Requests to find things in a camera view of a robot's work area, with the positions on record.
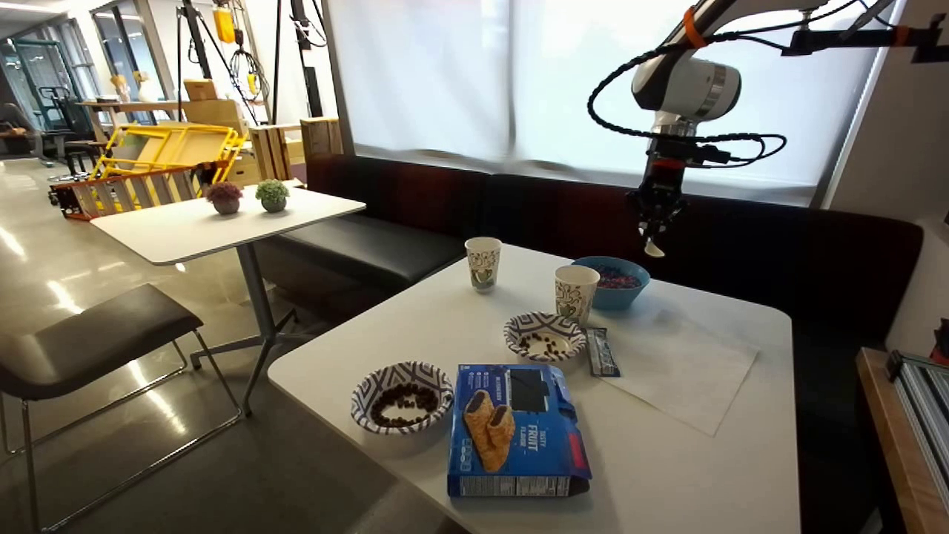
wooden table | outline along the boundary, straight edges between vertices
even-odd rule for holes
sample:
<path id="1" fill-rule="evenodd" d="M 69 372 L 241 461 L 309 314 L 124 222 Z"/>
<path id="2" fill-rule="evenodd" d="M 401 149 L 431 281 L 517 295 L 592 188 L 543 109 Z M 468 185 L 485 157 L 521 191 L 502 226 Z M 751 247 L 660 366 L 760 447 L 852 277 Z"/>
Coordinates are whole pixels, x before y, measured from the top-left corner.
<path id="1" fill-rule="evenodd" d="M 887 352 L 868 348 L 861 349 L 856 373 L 904 529 L 909 534 L 945 534 L 949 513 L 920 447 L 909 413 L 898 397 L 898 385 L 889 384 Z"/>
<path id="2" fill-rule="evenodd" d="M 586 496 L 567 501 L 457 501 L 447 499 L 447 424 L 422 441 L 370 435 L 350 418 L 352 388 L 393 361 L 438 366 L 451 384 L 457 366 L 520 361 L 505 348 L 505 324 L 521 312 L 555 309 L 555 269 L 568 257 L 505 247 L 497 289 L 472 290 L 466 260 L 451 263 L 370 312 L 318 336 L 269 366 L 269 379 L 336 427 L 346 441 L 407 481 L 447 516 L 490 534 L 622 534 L 711 530 L 795 534 L 798 434 L 791 320 L 740 302 L 653 278 L 629 314 L 592 314 L 608 327 L 620 369 L 632 378 L 650 352 L 635 338 L 660 332 L 668 352 L 708 360 L 706 343 L 668 336 L 663 318 L 694 318 L 729 343 L 757 352 L 714 434 L 589 378 L 586 361 L 563 366 L 568 397 L 592 465 Z"/>

wooden shelf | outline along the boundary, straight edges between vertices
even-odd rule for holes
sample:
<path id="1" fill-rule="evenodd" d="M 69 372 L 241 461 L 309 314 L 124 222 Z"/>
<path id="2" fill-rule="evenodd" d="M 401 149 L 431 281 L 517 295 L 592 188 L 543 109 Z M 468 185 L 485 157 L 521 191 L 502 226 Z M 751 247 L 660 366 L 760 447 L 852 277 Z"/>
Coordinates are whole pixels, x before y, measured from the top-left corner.
<path id="1" fill-rule="evenodd" d="M 887 378 L 887 352 L 861 349 L 856 373 L 904 529 L 909 534 L 945 534 L 949 513 L 915 440 L 909 413 Z"/>

white paper cup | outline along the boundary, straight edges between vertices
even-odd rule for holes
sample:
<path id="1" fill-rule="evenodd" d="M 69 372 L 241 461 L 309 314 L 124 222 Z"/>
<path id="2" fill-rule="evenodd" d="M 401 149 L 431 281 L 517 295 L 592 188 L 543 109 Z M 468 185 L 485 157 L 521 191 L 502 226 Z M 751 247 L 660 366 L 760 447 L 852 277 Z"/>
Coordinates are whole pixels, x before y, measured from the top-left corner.
<path id="1" fill-rule="evenodd" d="M 576 324 L 586 324 L 595 284 L 600 284 L 595 269 L 582 263 L 561 268 L 558 295 L 555 295 L 558 314 Z"/>
<path id="2" fill-rule="evenodd" d="M 475 290 L 493 290 L 497 281 L 502 241 L 472 238 L 466 241 L 466 251 Z"/>

bowl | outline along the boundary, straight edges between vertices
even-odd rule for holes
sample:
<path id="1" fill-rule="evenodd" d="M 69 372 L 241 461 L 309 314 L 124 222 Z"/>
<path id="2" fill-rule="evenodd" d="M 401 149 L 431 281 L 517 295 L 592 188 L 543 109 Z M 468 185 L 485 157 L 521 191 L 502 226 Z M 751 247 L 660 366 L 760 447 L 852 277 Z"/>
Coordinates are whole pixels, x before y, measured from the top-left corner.
<path id="1" fill-rule="evenodd" d="M 410 435 L 441 422 L 451 400 L 454 388 L 441 369 L 396 361 L 356 385 L 350 416 L 370 434 Z"/>
<path id="2" fill-rule="evenodd" d="M 592 268 L 600 272 L 592 309 L 603 312 L 625 312 L 653 278 L 647 268 L 616 256 L 585 256 L 576 257 L 576 263 Z"/>
<path id="3" fill-rule="evenodd" d="M 506 320 L 505 338 L 511 352 L 536 361 L 567 361 L 586 343 L 586 336 L 577 324 L 543 312 L 517 314 L 514 320 Z"/>

stool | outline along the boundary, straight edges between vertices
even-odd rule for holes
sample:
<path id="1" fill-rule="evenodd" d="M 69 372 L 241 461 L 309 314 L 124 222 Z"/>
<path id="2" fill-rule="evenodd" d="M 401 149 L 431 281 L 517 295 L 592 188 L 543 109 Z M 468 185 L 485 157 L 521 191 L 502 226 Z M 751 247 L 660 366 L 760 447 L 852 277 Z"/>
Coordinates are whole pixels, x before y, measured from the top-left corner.
<path id="1" fill-rule="evenodd" d="M 23 410 L 21 413 L 21 418 L 23 418 L 23 447 L 21 452 L 26 458 L 29 520 L 33 520 L 35 530 L 61 529 L 72 520 L 107 505 L 110 499 L 122 496 L 146 474 L 155 474 L 161 465 L 177 461 L 183 452 L 208 441 L 210 435 L 216 435 L 219 431 L 232 427 L 241 418 L 238 400 L 235 400 L 226 378 L 219 373 L 214 352 L 208 349 L 205 338 L 198 336 L 198 327 L 202 327 L 202 320 L 192 312 L 177 305 L 173 297 L 165 297 L 155 284 L 146 284 L 146 289 L 119 295 L 107 302 L 97 302 L 97 305 L 87 309 L 84 314 L 66 318 L 42 332 L 0 336 L 0 431 L 2 431 L 2 441 L 8 447 L 2 395 L 18 397 L 21 410 Z M 198 338 L 216 379 L 221 384 L 229 400 L 235 404 L 235 416 L 229 422 L 221 422 L 219 427 L 183 441 L 173 453 L 155 461 L 140 474 L 127 477 L 122 487 L 101 496 L 97 501 L 69 513 L 66 520 L 57 520 L 52 526 L 42 526 L 35 461 L 33 461 L 35 452 L 33 447 L 88 422 L 88 418 L 95 418 L 95 416 L 101 416 L 101 413 L 107 413 L 110 407 L 119 407 L 135 395 L 156 388 L 161 384 L 183 373 L 186 369 L 198 369 L 198 360 L 190 361 L 177 348 L 177 338 L 186 332 L 192 332 Z M 29 404 L 72 395 L 72 392 L 119 372 L 122 366 L 149 357 L 152 349 L 156 349 L 162 343 L 175 343 L 175 349 L 180 357 L 177 372 L 170 372 L 165 378 L 156 378 L 155 384 L 78 418 L 78 422 L 42 435 L 42 440 L 33 440 Z"/>

